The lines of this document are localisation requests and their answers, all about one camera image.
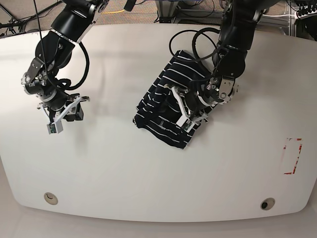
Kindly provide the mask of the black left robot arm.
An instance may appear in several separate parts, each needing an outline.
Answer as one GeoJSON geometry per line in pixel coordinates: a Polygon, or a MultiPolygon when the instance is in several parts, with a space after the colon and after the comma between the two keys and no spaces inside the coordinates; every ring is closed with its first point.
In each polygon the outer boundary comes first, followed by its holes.
{"type": "Polygon", "coordinates": [[[275,0],[228,0],[223,12],[217,48],[212,54],[214,69],[206,79],[199,79],[185,95],[189,110],[197,113],[207,107],[224,104],[236,92],[236,79],[245,70],[256,26],[263,12],[275,0]]]}

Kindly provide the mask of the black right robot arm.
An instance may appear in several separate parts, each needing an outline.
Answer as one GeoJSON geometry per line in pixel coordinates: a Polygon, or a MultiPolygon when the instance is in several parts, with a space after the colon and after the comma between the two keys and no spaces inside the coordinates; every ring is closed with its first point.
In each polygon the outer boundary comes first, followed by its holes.
{"type": "Polygon", "coordinates": [[[82,39],[107,5],[106,0],[66,0],[65,8],[53,21],[48,34],[40,37],[35,57],[21,83],[27,94],[40,98],[49,124],[58,116],[67,121],[83,120],[80,103],[89,98],[80,97],[78,93],[68,94],[68,91],[78,89],[88,76],[90,60],[82,39]],[[80,81],[72,85],[70,79],[56,76],[69,63],[75,44],[84,53],[86,64],[80,81]]]}

